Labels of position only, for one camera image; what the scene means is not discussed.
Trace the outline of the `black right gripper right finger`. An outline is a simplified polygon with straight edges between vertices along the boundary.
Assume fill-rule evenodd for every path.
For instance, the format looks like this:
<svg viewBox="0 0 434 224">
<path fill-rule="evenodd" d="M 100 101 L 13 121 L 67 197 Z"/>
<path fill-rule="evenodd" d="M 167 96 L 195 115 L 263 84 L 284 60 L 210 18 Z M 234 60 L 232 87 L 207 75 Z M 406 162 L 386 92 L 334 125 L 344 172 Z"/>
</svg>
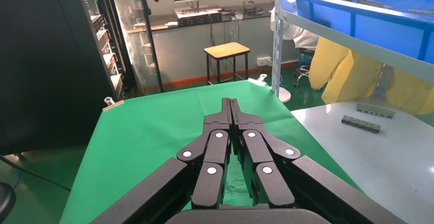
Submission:
<svg viewBox="0 0 434 224">
<path fill-rule="evenodd" d="M 402 219 L 300 151 L 270 134 L 261 118 L 231 100 L 237 150 L 255 204 L 310 210 L 330 223 Z"/>
</svg>

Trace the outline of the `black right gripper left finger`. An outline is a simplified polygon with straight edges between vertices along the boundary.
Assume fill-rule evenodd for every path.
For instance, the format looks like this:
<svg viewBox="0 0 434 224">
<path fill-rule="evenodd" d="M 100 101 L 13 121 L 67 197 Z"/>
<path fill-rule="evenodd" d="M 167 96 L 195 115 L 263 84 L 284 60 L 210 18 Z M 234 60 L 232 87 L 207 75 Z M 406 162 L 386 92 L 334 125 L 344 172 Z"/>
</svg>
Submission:
<svg viewBox="0 0 434 224">
<path fill-rule="evenodd" d="M 92 223 L 165 223 L 188 203 L 193 209 L 217 208 L 224 196 L 231 125 L 230 99 L 223 98 L 221 111 L 205 116 L 200 136 Z"/>
</svg>

